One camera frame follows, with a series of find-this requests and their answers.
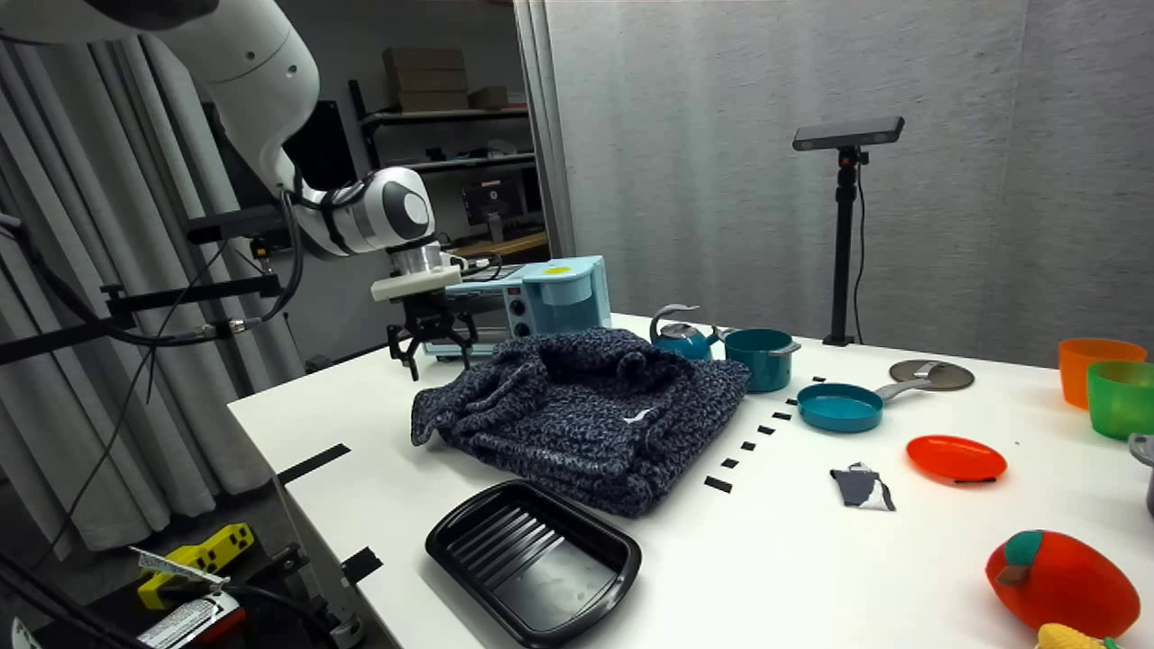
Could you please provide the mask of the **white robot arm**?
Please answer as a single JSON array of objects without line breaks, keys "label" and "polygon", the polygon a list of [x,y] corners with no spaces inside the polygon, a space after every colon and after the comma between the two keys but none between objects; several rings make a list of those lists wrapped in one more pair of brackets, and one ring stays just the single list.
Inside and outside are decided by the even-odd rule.
[{"label": "white robot arm", "polygon": [[79,37],[157,37],[216,110],[237,160],[291,206],[291,241],[326,258],[385,252],[392,273],[372,297],[403,311],[389,354],[415,372],[415,349],[451,338],[474,361],[478,325],[443,289],[462,278],[438,237],[425,182],[385,166],[342,189],[315,189],[285,146],[323,99],[323,74],[279,0],[76,0]]}]

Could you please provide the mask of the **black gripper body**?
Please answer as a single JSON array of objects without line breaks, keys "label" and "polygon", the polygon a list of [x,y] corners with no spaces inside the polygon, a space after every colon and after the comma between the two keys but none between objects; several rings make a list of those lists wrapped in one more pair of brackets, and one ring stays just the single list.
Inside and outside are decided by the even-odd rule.
[{"label": "black gripper body", "polygon": [[409,297],[402,302],[403,332],[410,338],[451,338],[456,337],[456,311],[442,294]]}]

